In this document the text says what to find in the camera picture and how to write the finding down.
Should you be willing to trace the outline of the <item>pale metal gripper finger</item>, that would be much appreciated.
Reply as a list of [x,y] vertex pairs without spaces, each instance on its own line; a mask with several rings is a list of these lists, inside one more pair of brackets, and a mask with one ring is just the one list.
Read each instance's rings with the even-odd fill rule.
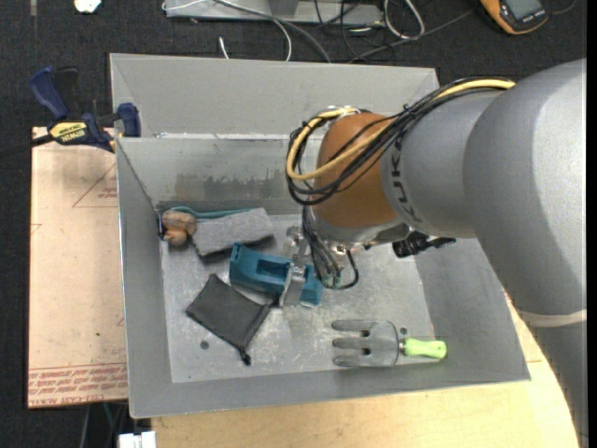
[[301,295],[307,283],[308,269],[306,265],[291,263],[285,279],[284,290],[279,297],[281,307],[296,306],[300,303]]
[[286,230],[285,255],[294,263],[304,263],[309,244],[299,226],[291,226]]

